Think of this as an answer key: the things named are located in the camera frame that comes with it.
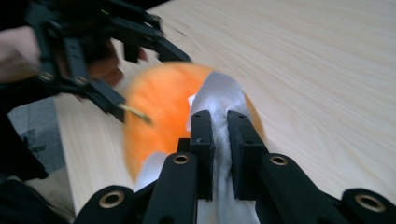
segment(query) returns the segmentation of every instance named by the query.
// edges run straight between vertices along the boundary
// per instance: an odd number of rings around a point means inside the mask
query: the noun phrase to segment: wood grain
[[[271,152],[337,198],[359,187],[396,203],[395,1],[180,0],[150,12],[195,63],[242,85]],[[117,90],[153,57],[123,62]],[[132,188],[122,125],[73,96],[56,105],[77,211],[100,188]]]

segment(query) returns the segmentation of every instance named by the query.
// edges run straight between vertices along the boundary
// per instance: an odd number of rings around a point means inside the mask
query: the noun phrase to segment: light wood surface
[[[396,203],[395,1],[176,0],[150,12],[196,63],[241,84],[271,152],[337,198],[359,187]],[[157,63],[122,62],[117,90]],[[56,106],[77,211],[103,187],[132,188],[122,124],[73,96]]]

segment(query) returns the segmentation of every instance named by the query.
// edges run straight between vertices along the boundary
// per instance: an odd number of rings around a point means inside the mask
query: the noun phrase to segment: white paper towel
[[[216,146],[213,168],[213,201],[198,202],[198,223],[254,224],[259,223],[254,202],[237,201],[233,197],[231,176],[231,148],[227,126],[227,111],[242,113],[251,119],[245,96],[234,79],[213,72],[205,80],[198,93],[190,98],[192,114],[208,110],[212,120],[213,139]],[[137,178],[138,189],[158,178],[165,155],[152,154],[145,162]]]

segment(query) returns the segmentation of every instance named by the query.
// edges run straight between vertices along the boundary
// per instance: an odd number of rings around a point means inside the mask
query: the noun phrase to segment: person's hand
[[[111,41],[106,43],[109,55],[88,64],[92,79],[101,78],[114,86],[122,79],[119,59]],[[39,48],[34,31],[27,26],[0,32],[0,83],[16,82],[39,74]],[[63,76],[68,76],[67,62],[59,51],[55,54]]]

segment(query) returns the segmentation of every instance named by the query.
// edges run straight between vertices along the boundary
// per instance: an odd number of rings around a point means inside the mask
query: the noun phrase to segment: wooden table
[[[394,1],[176,0],[150,13],[196,63],[241,84],[271,152],[337,198],[362,187],[396,203]],[[117,90],[157,63],[152,53],[149,63],[122,62]],[[103,187],[132,188],[122,124],[70,95],[56,107],[77,211]]]

